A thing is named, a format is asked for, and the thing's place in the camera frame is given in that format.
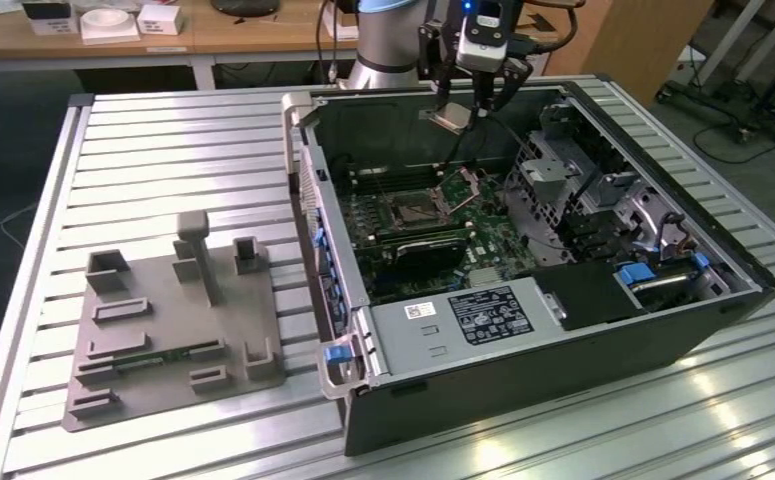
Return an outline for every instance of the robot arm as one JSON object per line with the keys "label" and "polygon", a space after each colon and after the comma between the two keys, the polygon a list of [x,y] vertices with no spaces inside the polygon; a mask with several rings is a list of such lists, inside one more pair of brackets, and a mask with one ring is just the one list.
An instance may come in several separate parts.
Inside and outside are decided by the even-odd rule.
{"label": "robot arm", "polygon": [[[523,0],[449,0],[445,21],[432,19],[419,29],[420,70],[432,78],[439,115],[455,111],[445,106],[457,69],[468,72],[472,78],[473,105],[465,124],[441,116],[437,122],[456,132],[472,129],[477,117],[497,111],[508,103],[532,73],[527,56],[561,48],[573,38],[573,9],[583,6],[584,0],[527,0],[527,3],[563,8],[568,12],[571,31],[552,45],[537,44],[527,35],[513,31]],[[497,75],[503,76],[503,88],[495,95]]]}

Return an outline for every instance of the metal bracket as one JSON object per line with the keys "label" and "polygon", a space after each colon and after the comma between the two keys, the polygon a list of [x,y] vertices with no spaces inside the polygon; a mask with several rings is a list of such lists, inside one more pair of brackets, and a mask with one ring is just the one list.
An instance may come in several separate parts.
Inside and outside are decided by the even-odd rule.
{"label": "metal bracket", "polygon": [[295,173],[295,146],[292,145],[292,127],[297,126],[301,119],[313,111],[309,92],[287,93],[280,99],[283,109],[283,156],[285,160],[285,173]]}
{"label": "metal bracket", "polygon": [[360,345],[360,338],[355,333],[348,333],[341,337],[337,337],[335,340],[329,342],[321,342],[319,344],[319,348],[316,349],[316,367],[319,369],[319,384],[321,386],[321,393],[329,400],[339,400],[340,398],[345,398],[345,395],[355,389],[368,385],[365,379],[355,380],[353,382],[335,384],[331,380],[331,375],[328,372],[328,364],[327,360],[324,359],[324,351],[331,347],[337,347],[340,345],[352,345],[352,351],[355,352],[355,358],[363,352],[359,351],[359,348],[355,345]]}

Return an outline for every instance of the aluminum extrusion table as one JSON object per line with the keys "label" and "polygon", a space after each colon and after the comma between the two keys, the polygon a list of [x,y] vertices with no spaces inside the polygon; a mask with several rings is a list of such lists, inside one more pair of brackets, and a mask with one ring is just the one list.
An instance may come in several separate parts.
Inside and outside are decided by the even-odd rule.
{"label": "aluminum extrusion table", "polygon": [[[772,222],[614,84],[575,78],[775,274]],[[775,480],[775,301],[671,367],[341,455],[337,409],[319,392],[283,170],[288,90],[110,95],[69,107],[0,334],[0,478]],[[197,208],[209,211],[209,244],[255,235],[269,245],[289,378],[271,390],[66,433],[86,253],[169,253],[174,214]]]}

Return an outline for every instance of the small white object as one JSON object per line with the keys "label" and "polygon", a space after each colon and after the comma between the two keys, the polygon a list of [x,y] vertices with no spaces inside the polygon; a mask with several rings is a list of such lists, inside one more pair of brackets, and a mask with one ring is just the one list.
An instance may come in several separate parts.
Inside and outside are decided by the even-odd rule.
{"label": "small white object", "polygon": [[144,5],[137,15],[137,28],[144,34],[178,35],[182,29],[182,14],[172,5]]}
{"label": "small white object", "polygon": [[690,83],[690,80],[692,80],[692,77],[695,77],[695,72],[698,72],[698,69],[702,68],[704,60],[706,57],[702,52],[695,50],[688,45],[683,47],[683,51],[680,52],[680,55],[678,55],[675,66],[672,67],[671,73],[668,74],[668,80],[674,80],[682,85]]}
{"label": "small white object", "polygon": [[81,42],[85,45],[136,42],[140,39],[134,17],[124,11],[100,8],[81,15]]}
{"label": "small white object", "polygon": [[437,312],[435,311],[435,304],[431,302],[417,303],[415,305],[407,305],[404,307],[404,314],[407,315],[408,320],[428,317],[436,313]]}

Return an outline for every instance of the black cable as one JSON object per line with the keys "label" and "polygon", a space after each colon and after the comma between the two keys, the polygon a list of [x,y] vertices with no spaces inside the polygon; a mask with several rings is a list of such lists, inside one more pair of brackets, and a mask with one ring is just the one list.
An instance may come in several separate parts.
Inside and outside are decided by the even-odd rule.
{"label": "black cable", "polygon": [[476,122],[477,115],[479,115],[479,108],[472,107],[469,109],[469,119],[467,120],[467,127],[464,127],[461,129],[460,133],[457,134],[457,138],[455,139],[455,143],[452,144],[452,148],[449,149],[449,153],[445,155],[445,158],[443,159],[443,162],[440,163],[440,170],[445,170],[445,168],[449,166],[449,163],[452,163],[452,160],[455,160],[455,157],[457,155],[457,148],[461,146],[461,141],[464,140],[464,137],[467,136],[467,132],[469,131],[469,126],[473,125]]}
{"label": "black cable", "polygon": [[508,135],[511,135],[511,138],[515,139],[515,142],[517,142],[517,145],[520,146],[520,148],[523,150],[525,150],[527,155],[531,155],[532,154],[532,148],[523,141],[523,138],[520,138],[520,135],[517,135],[517,132],[515,132],[513,128],[511,128],[508,125],[505,125],[503,123],[503,121],[499,118],[496,118],[493,115],[488,115],[484,118],[489,118],[493,121],[493,123],[496,123],[503,128],[503,130],[505,130],[505,132],[508,132]]}
{"label": "black cable", "polygon": [[600,176],[600,165],[595,165],[595,168],[591,170],[591,173],[588,174],[585,181],[576,189],[576,192],[573,192],[573,196],[568,198],[568,202],[564,204],[564,208],[561,209],[561,216],[559,217],[559,223],[561,223],[565,215],[571,213],[571,210],[573,210],[576,202],[579,202],[583,193],[585,193],[585,190],[588,190],[588,187],[591,187],[591,184],[595,183],[595,180],[597,180],[599,176]]}
{"label": "black cable", "polygon": [[690,80],[690,83],[692,83],[695,85],[695,88],[698,88],[698,91],[702,92],[704,85],[702,85],[702,79],[698,78],[698,68],[695,68],[695,57],[692,56],[692,51],[695,50],[690,45],[687,45],[687,48],[690,49],[690,67],[692,67],[692,80]]}
{"label": "black cable", "polygon": [[[243,83],[248,83],[244,78],[241,78],[239,75],[233,74],[229,70],[244,70],[243,68],[235,69],[232,67],[228,67],[227,65],[220,65],[221,67],[221,73],[227,73],[227,75],[229,75],[232,78],[235,78],[236,80],[239,80]],[[261,87],[265,85],[265,82],[271,79],[271,75],[275,72],[275,68],[277,67],[277,63],[273,62],[271,64],[271,67],[268,67],[268,72],[265,73],[265,76],[263,77],[263,79],[256,82],[256,83],[251,83],[249,85],[245,85],[244,88],[253,88],[253,87]]]}
{"label": "black cable", "polygon": [[[339,17],[337,15],[337,10],[336,10],[336,3],[339,2],[339,0],[333,0],[333,59],[331,60],[331,68],[328,69],[328,81],[332,83],[333,81],[336,81],[336,70],[337,70],[337,66],[336,66],[336,17]],[[331,70],[333,71],[333,80],[331,80]]]}
{"label": "black cable", "polygon": [[692,135],[692,145],[695,145],[695,148],[698,148],[700,150],[700,152],[710,157],[712,160],[715,160],[719,163],[724,163],[727,165],[742,165],[743,163],[748,163],[751,162],[755,158],[760,157],[762,155],[770,153],[772,150],[775,150],[775,146],[767,148],[766,150],[763,150],[762,152],[758,152],[756,154],[751,155],[750,157],[739,160],[739,161],[734,161],[734,160],[726,160],[722,157],[715,156],[712,153],[710,153],[704,147],[698,143],[698,138],[707,133],[710,130],[718,129],[718,128],[724,128],[724,127],[730,127],[732,125],[738,125],[736,123],[736,119],[728,115],[726,112],[723,112],[719,108],[716,108],[715,106],[710,105],[707,102],[700,101],[698,98],[695,97],[690,97],[686,96],[684,97],[692,102],[696,103],[698,105],[710,108],[711,110],[719,112],[720,114],[723,114],[726,116],[726,118],[728,119],[728,121],[726,123],[720,123],[718,125],[711,125],[710,127],[703,128],[702,130],[699,130],[698,132],[695,132],[695,135]]}
{"label": "black cable", "polygon": [[573,37],[576,36],[576,29],[579,28],[579,26],[576,24],[576,14],[573,13],[573,9],[568,8],[567,10],[568,10],[568,22],[571,24],[571,26],[569,26],[571,30],[568,31],[568,34],[556,43],[553,43],[551,45],[544,45],[543,47],[540,47],[535,51],[536,55],[540,55],[543,53],[549,53],[553,50],[559,50],[561,47],[564,47],[571,42],[571,40],[573,40]]}
{"label": "black cable", "polygon": [[712,160],[715,160],[719,163],[724,163],[727,165],[742,165],[743,163],[748,163],[751,162],[755,158],[760,157],[762,155],[766,155],[767,153],[770,153],[772,150],[775,150],[775,146],[770,147],[767,149],[764,149],[763,151],[755,153],[754,155],[751,155],[750,157],[743,158],[742,160],[726,160],[722,157],[716,157],[712,153],[710,153],[704,147],[698,143],[698,137],[700,137],[704,133],[707,133],[710,130],[714,130],[716,128],[723,128],[723,127],[730,127],[731,125],[734,125],[735,122],[727,122],[727,123],[722,123],[719,125],[712,125],[702,130],[699,130],[695,135],[692,135],[692,144],[695,145],[695,148],[698,148],[700,150],[700,152],[707,155],[707,157],[710,157]]}
{"label": "black cable", "polygon": [[770,32],[771,32],[771,30],[764,30],[763,34],[756,38],[756,40],[754,42],[751,42],[751,45],[748,45],[748,48],[746,49],[746,53],[743,53],[743,57],[739,59],[739,62],[736,62],[734,64],[734,67],[731,67],[731,71],[734,72],[734,76],[736,76],[736,71],[738,71],[739,67],[748,60],[748,56],[751,55],[751,52],[752,52],[755,46],[763,41],[763,39],[770,34]]}
{"label": "black cable", "polygon": [[321,0],[321,5],[319,5],[319,16],[316,18],[316,56],[319,57],[319,79],[321,85],[325,85],[327,75],[324,74],[324,59],[321,58],[321,19],[324,17],[324,9],[328,6],[328,0]]}

